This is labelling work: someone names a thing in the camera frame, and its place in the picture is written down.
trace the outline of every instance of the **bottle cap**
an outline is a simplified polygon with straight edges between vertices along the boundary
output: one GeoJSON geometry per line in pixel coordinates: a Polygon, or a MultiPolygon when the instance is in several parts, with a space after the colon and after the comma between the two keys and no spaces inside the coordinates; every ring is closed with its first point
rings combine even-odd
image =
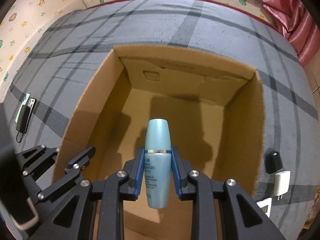
{"type": "Polygon", "coordinates": [[[149,121],[145,150],[171,150],[168,122],[164,119],[149,121]]]}

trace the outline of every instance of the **satin fabric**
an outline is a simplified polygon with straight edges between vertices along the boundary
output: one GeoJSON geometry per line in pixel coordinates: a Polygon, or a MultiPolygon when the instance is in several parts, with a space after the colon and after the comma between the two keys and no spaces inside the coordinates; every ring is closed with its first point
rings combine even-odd
{"type": "Polygon", "coordinates": [[[320,48],[320,30],[300,0],[261,0],[304,67],[320,48]]]}

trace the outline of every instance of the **wallpaper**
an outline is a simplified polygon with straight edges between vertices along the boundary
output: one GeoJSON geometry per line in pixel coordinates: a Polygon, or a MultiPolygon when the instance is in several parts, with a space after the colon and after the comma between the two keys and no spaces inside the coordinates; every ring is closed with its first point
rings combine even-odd
{"type": "MultiPolygon", "coordinates": [[[[58,18],[115,0],[17,0],[0,23],[0,102],[13,77],[43,32],[58,18]]],[[[213,0],[247,11],[271,23],[259,0],[213,0]]]]}

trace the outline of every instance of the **blue bottle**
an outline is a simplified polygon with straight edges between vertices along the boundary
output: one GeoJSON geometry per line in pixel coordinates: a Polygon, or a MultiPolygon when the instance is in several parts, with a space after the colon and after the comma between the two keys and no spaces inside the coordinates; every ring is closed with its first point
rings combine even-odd
{"type": "Polygon", "coordinates": [[[168,122],[149,121],[144,154],[148,206],[165,208],[168,204],[171,177],[171,141],[168,122]]]}

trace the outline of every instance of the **white charger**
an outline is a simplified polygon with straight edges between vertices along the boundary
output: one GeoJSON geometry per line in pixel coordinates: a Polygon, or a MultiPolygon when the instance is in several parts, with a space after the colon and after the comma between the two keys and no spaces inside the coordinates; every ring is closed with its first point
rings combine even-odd
{"type": "Polygon", "coordinates": [[[273,195],[278,196],[278,200],[284,193],[289,190],[290,184],[290,171],[281,171],[276,173],[275,183],[273,186],[273,195]]]}

